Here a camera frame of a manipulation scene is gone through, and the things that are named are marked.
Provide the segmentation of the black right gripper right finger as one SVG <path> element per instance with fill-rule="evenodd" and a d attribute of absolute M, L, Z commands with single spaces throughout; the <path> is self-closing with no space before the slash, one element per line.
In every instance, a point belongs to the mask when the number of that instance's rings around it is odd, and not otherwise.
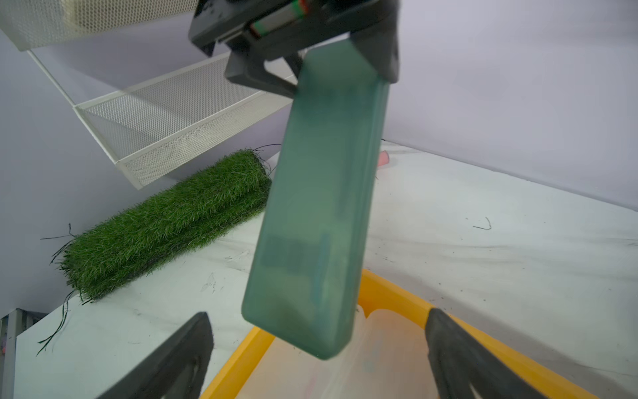
<path fill-rule="evenodd" d="M 440 309 L 425 324 L 428 359 L 441 398 L 542 398 Z"/>

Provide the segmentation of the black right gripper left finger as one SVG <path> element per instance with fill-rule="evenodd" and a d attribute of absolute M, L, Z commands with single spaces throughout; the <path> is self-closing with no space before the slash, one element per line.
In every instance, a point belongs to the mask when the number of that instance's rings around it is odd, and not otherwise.
<path fill-rule="evenodd" d="M 199 312 L 101 397 L 198 398 L 213 349 L 209 316 Z"/>

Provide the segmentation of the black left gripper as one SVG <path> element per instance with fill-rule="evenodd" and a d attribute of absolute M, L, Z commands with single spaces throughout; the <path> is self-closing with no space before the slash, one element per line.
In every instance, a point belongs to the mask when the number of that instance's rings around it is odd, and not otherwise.
<path fill-rule="evenodd" d="M 347 1 L 199 1 L 188 38 L 209 58 L 217 48 L 227 48 L 224 77 L 231 83 L 293 99 L 297 86 L 267 71 L 265 58 L 252 46 L 321 12 L 347 8 Z M 356 27 L 350 32 L 357 51 L 390 84 L 399 81 L 399 15 L 400 1 L 364 1 L 355 8 Z"/>

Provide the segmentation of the clear pencil case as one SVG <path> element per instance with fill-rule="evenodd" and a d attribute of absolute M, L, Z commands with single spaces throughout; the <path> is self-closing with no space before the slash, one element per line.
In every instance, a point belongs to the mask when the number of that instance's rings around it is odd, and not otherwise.
<path fill-rule="evenodd" d="M 352 340 L 315 358 L 275 339 L 240 398 L 437 398 L 422 327 L 390 310 L 358 308 Z"/>

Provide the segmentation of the yellow plastic tray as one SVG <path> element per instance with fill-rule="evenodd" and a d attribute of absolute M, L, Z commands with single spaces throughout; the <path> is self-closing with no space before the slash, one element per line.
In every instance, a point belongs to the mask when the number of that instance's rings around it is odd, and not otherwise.
<path fill-rule="evenodd" d="M 358 304 L 365 314 L 377 309 L 387 309 L 425 326 L 433 305 L 396 284 L 364 270 Z M 547 398 L 593 398 L 585 389 L 534 362 L 497 339 L 488 336 L 466 322 L 452 317 L 460 327 L 473 336 L 502 363 L 536 388 Z M 269 349 L 275 337 L 255 327 L 238 346 L 216 377 L 202 392 L 202 398 L 234 398 L 240 392 L 251 373 Z"/>

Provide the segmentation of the green pencil case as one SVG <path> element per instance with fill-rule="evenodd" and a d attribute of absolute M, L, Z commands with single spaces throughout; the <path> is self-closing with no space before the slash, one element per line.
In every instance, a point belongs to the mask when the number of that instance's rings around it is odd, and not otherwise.
<path fill-rule="evenodd" d="M 352 337 L 390 91 L 350 40 L 305 57 L 242 303 L 322 360 Z"/>

